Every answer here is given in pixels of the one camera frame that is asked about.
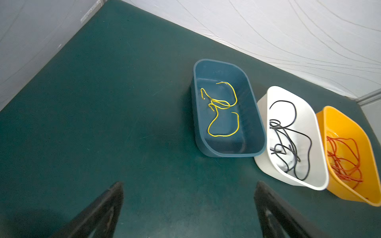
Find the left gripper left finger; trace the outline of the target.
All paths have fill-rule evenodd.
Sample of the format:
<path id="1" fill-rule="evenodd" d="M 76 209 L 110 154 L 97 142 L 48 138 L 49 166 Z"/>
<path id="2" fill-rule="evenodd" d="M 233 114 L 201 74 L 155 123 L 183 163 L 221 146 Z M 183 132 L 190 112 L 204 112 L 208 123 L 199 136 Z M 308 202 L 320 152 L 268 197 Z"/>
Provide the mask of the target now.
<path id="1" fill-rule="evenodd" d="M 53 238 L 112 238 L 124 202 L 123 183 L 118 181 L 98 196 Z"/>

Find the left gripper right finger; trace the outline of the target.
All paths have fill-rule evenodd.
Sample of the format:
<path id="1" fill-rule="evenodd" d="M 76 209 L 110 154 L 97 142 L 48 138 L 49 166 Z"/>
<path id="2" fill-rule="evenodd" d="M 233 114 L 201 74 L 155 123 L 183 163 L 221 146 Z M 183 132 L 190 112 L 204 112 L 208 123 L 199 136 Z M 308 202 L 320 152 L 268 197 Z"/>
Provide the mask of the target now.
<path id="1" fill-rule="evenodd" d="M 264 238 L 327 237 L 263 181 L 257 183 L 254 201 Z"/>

